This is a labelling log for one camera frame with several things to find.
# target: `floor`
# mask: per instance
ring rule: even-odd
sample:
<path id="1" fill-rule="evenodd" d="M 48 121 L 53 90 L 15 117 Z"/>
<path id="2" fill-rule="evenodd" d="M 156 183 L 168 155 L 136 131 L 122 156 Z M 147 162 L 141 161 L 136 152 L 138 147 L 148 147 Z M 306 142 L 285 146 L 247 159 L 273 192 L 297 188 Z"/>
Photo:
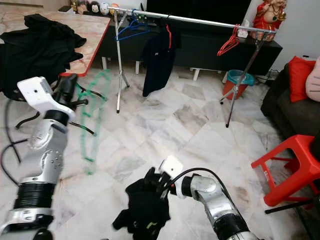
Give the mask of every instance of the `floor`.
<path id="1" fill-rule="evenodd" d="M 219 104 L 224 85 L 223 74 L 201 71 L 198 81 L 187 68 L 175 67 L 166 87 L 142 97 L 145 73 L 136 75 L 135 64 L 127 62 L 124 72 L 130 88 L 123 86 L 120 113 L 116 114 L 118 70 L 116 62 L 108 62 L 111 84 L 109 100 L 103 108 L 96 159 L 96 171 L 87 175 L 88 163 L 82 159 L 80 134 L 69 127 L 68 146 L 64 153 L 64 169 L 56 187 L 50 228 L 58 240 L 103 239 L 129 240 L 126 229 L 114 231 L 111 224 L 128 204 L 125 188 L 143 178 L 152 166 L 158 167 L 168 155 L 175 155 L 192 167 L 210 168 L 224 181 L 235 204 L 247 221 L 249 229 L 265 240 L 304 240 L 306 232 L 294 210 L 265 215 L 263 201 L 264 177 L 250 163 L 281 142 L 277 130 L 260 111 L 268 87 L 264 84 L 248 87 L 235 103 L 232 122 L 225 128 L 230 100 Z M 79 83 L 88 86 L 101 71 L 96 59 L 86 77 Z M 6 98 L 0 95 L 3 116 Z M 22 102 L 14 102 L 10 110 L 10 126 L 15 140 L 28 137 L 37 121 L 26 123 L 19 130 L 14 125 L 34 111 Z M 81 111 L 77 111 L 77 120 Z M 0 122 L 0 147 L 7 144 L 3 122 Z M 95 122 L 86 122 L 93 128 Z M 90 144 L 93 137 L 88 136 Z M 21 155 L 27 145 L 19 146 Z M 13 153 L 5 162 L 12 174 L 20 173 Z M 0 174 L 0 219 L 13 205 L 17 188 Z M 161 230 L 158 239 L 217 239 L 201 203 L 169 196 L 171 220 Z"/>

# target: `trash bin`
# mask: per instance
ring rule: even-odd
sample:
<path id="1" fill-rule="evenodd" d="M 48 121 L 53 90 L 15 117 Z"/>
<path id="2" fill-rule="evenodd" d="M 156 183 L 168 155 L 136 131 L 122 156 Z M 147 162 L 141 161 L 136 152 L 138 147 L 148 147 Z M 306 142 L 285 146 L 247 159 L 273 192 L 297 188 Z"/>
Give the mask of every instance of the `trash bin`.
<path id="1" fill-rule="evenodd" d="M 235 85 L 237 85 L 243 73 L 244 72 L 241 70 L 230 70 L 227 73 L 226 83 L 222 91 L 223 95 L 227 94 Z M 254 84 L 255 84 L 255 78 L 252 75 L 247 73 L 241 85 L 239 86 L 239 91 L 235 99 L 238 99 L 242 95 L 242 93 L 244 92 L 244 90 L 246 90 L 248 85 L 253 86 Z M 232 100 L 233 96 L 234 94 L 231 93 L 229 96 L 227 96 L 227 99 Z"/>

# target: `red figurine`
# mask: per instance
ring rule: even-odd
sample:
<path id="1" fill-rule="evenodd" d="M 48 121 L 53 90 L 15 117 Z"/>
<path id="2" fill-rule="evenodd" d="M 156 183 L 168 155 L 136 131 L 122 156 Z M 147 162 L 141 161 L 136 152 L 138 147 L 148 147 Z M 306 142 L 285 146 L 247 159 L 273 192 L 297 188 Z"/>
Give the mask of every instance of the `red figurine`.
<path id="1" fill-rule="evenodd" d="M 280 24 L 286 19 L 287 14 L 284 9 L 287 6 L 287 0 L 263 0 L 257 8 L 256 16 L 253 20 L 253 27 L 257 29 L 268 29 L 275 31 L 280 27 Z M 254 39 L 261 40 L 263 33 L 252 31 L 250 33 Z M 269 34 L 265 39 L 271 42 L 275 34 Z"/>

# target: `red plastic stool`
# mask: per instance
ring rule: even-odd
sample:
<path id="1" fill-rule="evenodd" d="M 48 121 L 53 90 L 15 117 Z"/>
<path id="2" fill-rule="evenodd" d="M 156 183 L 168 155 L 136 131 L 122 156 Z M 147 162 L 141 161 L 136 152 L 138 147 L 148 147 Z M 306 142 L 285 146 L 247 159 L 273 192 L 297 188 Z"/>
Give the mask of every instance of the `red plastic stool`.
<path id="1" fill-rule="evenodd" d="M 263 169 L 270 187 L 270 192 L 264 196 L 264 202 L 268 206 L 273 207 L 282 201 L 302 202 L 308 200 L 308 197 L 291 196 L 308 184 L 310 184 L 315 195 L 320 193 L 313 183 L 314 180 L 320 179 L 320 162 L 309 151 L 309 145 L 314 138 L 314 136 L 307 135 L 292 136 L 251 164 L 253 169 L 258 166 Z M 275 157 L 286 149 L 293 150 L 296 158 Z M 279 185 L 275 184 L 270 169 L 266 165 L 266 162 L 270 159 L 288 161 L 284 167 L 293 172 L 289 178 Z"/>

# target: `clothes rack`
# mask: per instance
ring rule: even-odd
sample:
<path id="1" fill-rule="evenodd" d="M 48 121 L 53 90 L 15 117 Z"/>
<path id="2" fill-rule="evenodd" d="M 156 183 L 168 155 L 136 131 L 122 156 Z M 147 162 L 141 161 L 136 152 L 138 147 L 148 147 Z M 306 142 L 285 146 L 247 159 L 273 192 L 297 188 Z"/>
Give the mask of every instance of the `clothes rack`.
<path id="1" fill-rule="evenodd" d="M 155 12 L 148 12 L 148 11 L 141 11 L 141 10 L 135 10 L 135 9 L 126 9 L 126 8 L 119 8 L 119 7 L 111 7 L 108 6 L 109 10 L 114 10 L 114 22 L 115 22 L 115 38 L 116 38 L 116 47 L 117 47 L 117 55 L 118 55 L 118 62 L 119 62 L 119 89 L 118 89 L 118 96 L 117 96 L 117 106 L 116 106 L 116 112 L 120 112 L 120 99 L 121 99 L 121 88 L 122 88 L 122 80 L 126 83 L 126 86 L 129 87 L 129 83 L 126 79 L 126 76 L 124 74 L 124 70 L 122 68 L 122 63 L 121 63 L 121 52 L 120 52 L 120 43 L 119 43 L 119 28 L 123 24 L 125 18 L 127 15 L 132 15 L 132 14 L 139 14 L 139 15 L 144 15 L 146 17 L 152 17 L 152 18 L 164 18 L 164 19 L 171 19 L 171 20 L 176 20 L 176 21 L 181 21 L 181 22 L 188 22 L 188 23 L 196 23 L 196 24 L 204 24 L 204 25 L 211 25 L 211 26 L 218 26 L 218 27 L 223 27 L 223 28 L 235 28 L 236 25 L 234 24 L 228 24 L 228 23 L 221 23 L 221 22 L 216 22 L 216 21 L 208 21 L 208 20 L 202 20 L 202 19 L 195 19 L 195 18 L 189 18 L 189 17 L 182 17 L 182 16 L 175 16 L 175 15 L 170 15 L 170 14 L 162 14 L 162 13 L 155 13 Z M 123 16 L 118 23 L 118 14 L 122 12 Z M 225 124 L 225 127 L 228 128 L 232 116 L 232 112 L 234 109 L 234 104 L 236 100 L 236 96 L 239 91 L 239 86 L 241 85 L 242 81 L 244 80 L 246 74 L 248 73 L 251 65 L 255 61 L 261 47 L 263 46 L 267 36 L 269 34 L 275 34 L 277 33 L 276 31 L 273 30 L 268 30 L 268 29 L 259 29 L 259 28 L 254 28 L 254 27 L 245 27 L 245 26 L 238 26 L 238 29 L 241 30 L 246 30 L 246 31 L 253 31 L 253 32 L 261 32 L 263 33 L 262 39 L 261 40 L 256 40 L 255 41 L 255 51 L 249 60 L 249 63 L 247 64 L 245 70 L 243 71 L 243 75 L 239 78 L 239 81 L 237 84 L 226 94 L 220 99 L 220 104 L 223 104 L 223 100 L 229 96 L 230 94 L 233 93 L 232 101 L 231 101 L 231 107 L 230 107 L 230 113 L 227 119 L 227 123 Z"/>

